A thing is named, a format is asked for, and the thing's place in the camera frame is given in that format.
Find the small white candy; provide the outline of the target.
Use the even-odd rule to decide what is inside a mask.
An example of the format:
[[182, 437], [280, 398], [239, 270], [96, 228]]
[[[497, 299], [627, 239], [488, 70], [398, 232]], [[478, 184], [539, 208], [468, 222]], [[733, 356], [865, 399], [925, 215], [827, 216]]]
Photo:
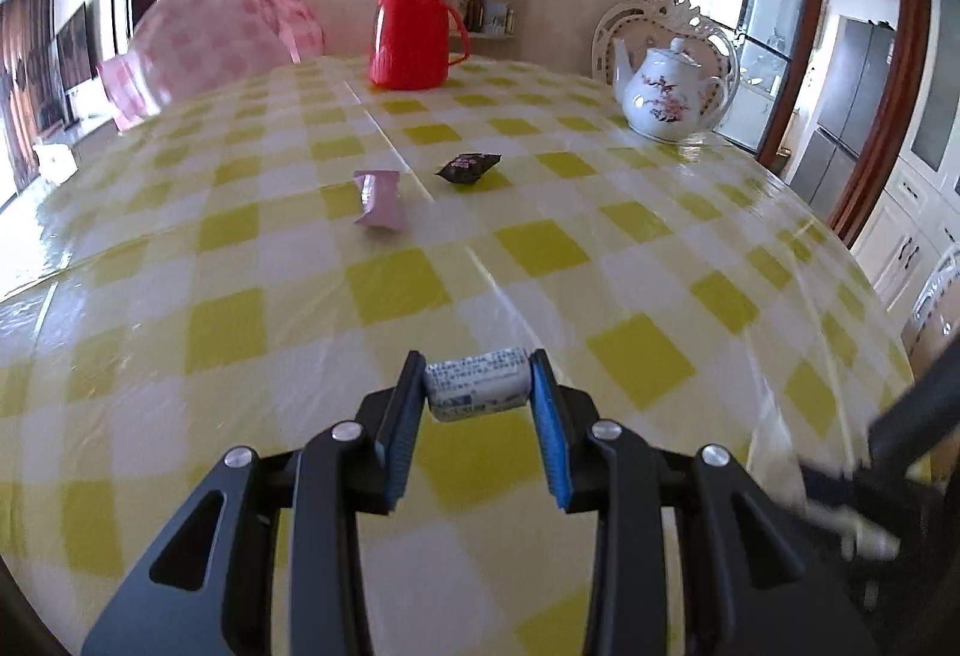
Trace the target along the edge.
[[428, 404], [438, 422], [457, 422], [511, 411], [532, 391], [530, 358], [523, 347], [428, 363]]

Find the white ornate chair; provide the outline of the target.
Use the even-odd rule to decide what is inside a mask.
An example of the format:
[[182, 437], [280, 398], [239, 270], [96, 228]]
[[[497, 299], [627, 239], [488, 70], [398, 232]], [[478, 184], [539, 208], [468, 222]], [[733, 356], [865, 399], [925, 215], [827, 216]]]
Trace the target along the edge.
[[706, 123], [698, 131], [716, 128], [740, 84], [736, 45], [719, 23], [701, 13], [690, 0], [630, 0], [617, 2], [597, 23], [590, 44], [590, 77], [615, 87], [615, 41], [623, 41], [633, 71], [651, 50], [674, 48], [700, 65], [698, 77], [717, 77], [701, 96], [700, 113]]

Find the wall television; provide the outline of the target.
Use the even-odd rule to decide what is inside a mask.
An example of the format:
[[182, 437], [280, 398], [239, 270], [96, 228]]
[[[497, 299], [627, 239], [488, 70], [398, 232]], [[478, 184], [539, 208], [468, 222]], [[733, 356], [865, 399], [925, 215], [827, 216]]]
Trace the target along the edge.
[[89, 45], [88, 9], [82, 4], [55, 35], [60, 82], [65, 90], [94, 77], [93, 53]]

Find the white floral teapot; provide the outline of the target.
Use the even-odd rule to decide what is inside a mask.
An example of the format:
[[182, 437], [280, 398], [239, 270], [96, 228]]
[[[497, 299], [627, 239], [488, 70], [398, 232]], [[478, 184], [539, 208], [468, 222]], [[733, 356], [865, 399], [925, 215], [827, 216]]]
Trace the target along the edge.
[[677, 144], [715, 128], [729, 108], [734, 84], [704, 76], [685, 38], [674, 38], [665, 48], [652, 46], [638, 68], [631, 66], [623, 38], [612, 45], [613, 94], [635, 133]]

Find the black candy wrapper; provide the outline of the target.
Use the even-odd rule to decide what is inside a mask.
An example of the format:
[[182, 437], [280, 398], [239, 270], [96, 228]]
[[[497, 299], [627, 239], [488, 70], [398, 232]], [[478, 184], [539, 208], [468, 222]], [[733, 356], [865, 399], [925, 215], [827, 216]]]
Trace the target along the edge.
[[439, 168], [436, 175], [451, 185], [472, 186], [480, 181], [491, 168], [500, 163], [501, 157], [496, 154], [480, 154], [480, 152], [466, 152], [449, 160], [444, 167]]

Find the pink checkered covered chair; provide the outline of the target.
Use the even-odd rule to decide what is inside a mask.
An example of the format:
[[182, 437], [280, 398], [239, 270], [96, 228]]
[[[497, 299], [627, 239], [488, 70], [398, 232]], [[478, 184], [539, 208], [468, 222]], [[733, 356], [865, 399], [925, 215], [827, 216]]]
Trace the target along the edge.
[[121, 131], [172, 105], [325, 55], [325, 35], [304, 0], [158, 0], [127, 51], [98, 66]]

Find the red thermos jug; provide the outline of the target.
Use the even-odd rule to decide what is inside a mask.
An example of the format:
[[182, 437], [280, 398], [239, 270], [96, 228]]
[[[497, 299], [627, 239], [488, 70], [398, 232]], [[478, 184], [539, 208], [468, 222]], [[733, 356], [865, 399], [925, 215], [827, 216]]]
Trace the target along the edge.
[[470, 56], [469, 32], [446, 0], [379, 0], [370, 81], [387, 90], [438, 89]]

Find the pink snack packet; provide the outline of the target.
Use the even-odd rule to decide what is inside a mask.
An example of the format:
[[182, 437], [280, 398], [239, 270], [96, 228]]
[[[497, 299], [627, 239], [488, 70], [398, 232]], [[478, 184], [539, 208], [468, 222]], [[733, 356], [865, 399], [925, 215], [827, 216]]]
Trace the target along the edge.
[[397, 170], [358, 170], [353, 175], [361, 212], [356, 224], [370, 229], [404, 229], [405, 212], [400, 199]]

